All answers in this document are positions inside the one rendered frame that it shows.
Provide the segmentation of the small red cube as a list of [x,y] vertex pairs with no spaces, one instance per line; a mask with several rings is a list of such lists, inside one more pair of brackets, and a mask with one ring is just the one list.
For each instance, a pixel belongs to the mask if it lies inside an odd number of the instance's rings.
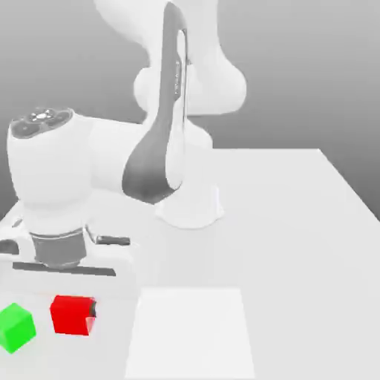
[[50,305],[54,332],[89,336],[88,313],[92,297],[57,295]]

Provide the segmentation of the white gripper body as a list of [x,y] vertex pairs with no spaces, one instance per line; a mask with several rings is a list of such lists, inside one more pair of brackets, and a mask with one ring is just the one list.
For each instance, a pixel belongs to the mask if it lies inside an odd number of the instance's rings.
[[88,256],[77,266],[52,269],[5,256],[5,289],[36,295],[133,296],[134,270],[127,259]]

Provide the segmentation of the small green cube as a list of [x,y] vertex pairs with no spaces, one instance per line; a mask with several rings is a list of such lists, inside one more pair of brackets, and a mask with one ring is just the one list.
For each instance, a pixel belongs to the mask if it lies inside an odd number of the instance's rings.
[[36,336],[32,314],[12,303],[0,311],[0,346],[9,354],[15,353]]

